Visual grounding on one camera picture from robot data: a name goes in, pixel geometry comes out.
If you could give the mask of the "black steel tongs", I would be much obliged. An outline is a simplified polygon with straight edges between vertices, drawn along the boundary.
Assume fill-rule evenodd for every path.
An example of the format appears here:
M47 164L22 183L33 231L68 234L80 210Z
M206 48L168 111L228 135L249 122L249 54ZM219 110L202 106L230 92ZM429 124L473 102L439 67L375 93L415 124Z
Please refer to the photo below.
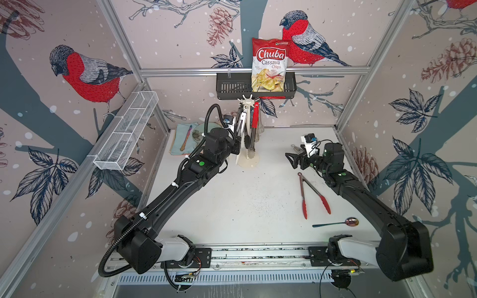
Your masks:
M250 148L250 106L245 106L243 110L243 128L242 128L242 141L244 147L248 150Z

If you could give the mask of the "all steel slotted tongs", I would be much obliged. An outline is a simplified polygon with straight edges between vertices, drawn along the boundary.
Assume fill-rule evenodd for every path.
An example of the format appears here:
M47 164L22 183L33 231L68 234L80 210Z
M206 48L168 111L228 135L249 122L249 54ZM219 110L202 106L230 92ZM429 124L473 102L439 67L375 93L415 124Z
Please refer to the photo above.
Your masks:
M257 132L259 135L263 134L265 131L265 128L263 126L263 113L262 110L259 109L258 112L258 125L257 125Z

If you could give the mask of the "thin red handled tongs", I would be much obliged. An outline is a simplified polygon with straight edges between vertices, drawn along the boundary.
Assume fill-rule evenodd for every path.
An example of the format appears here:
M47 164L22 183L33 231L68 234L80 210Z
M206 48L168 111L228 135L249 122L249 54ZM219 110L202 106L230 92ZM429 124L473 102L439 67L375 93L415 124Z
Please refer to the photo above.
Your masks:
M258 112L260 109L260 103L257 101L253 106L253 115L252 115L252 127L250 129L250 148L248 149L248 157L253 158L255 156L255 139L257 135L257 125L258 125Z

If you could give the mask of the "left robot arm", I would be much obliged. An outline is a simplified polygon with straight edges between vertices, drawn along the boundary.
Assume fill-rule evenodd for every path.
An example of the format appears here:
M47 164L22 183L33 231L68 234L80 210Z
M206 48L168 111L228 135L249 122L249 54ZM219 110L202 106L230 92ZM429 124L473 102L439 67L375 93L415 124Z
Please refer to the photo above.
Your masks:
M170 240L157 237L171 216L196 192L227 168L227 158L237 153L236 134L224 121L221 107L213 104L204 122L204 137L179 165L176 178L153 202L131 218L122 216L114 224L114 243L98 266L98 274L109 278L134 269L138 274L163 261L191 262L194 244L178 235Z

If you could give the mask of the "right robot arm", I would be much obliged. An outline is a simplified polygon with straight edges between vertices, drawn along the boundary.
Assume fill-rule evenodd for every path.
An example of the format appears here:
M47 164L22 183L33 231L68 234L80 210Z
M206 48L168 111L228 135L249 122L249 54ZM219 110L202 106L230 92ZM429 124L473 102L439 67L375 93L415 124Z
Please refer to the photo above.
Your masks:
M327 257L331 263L360 260L381 269L392 281L411 278L434 270L427 227L411 222L385 206L358 178L344 168L340 143L328 143L324 152L286 153L294 169L312 168L335 194L350 202L379 233L379 243L358 241L351 235L329 239Z

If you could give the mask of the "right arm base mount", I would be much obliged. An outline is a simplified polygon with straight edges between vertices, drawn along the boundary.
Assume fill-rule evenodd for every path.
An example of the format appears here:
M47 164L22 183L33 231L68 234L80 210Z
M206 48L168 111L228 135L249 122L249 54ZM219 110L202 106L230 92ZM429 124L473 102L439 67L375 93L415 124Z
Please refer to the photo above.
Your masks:
M311 246L308 247L307 260L310 261L312 267L326 267L328 265L338 266L351 266L358 267L361 265L359 260L348 259L344 257L338 257L338 259L332 261L327 254L327 247Z

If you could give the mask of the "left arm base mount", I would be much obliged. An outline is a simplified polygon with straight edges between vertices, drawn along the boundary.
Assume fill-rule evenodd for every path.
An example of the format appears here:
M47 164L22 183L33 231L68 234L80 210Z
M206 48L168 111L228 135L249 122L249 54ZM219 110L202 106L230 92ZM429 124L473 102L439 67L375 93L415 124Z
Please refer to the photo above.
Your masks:
M200 269L210 268L212 260L211 248L195 248L194 253L187 253L180 260L169 260L160 263L160 268L164 269L164 264L168 269Z

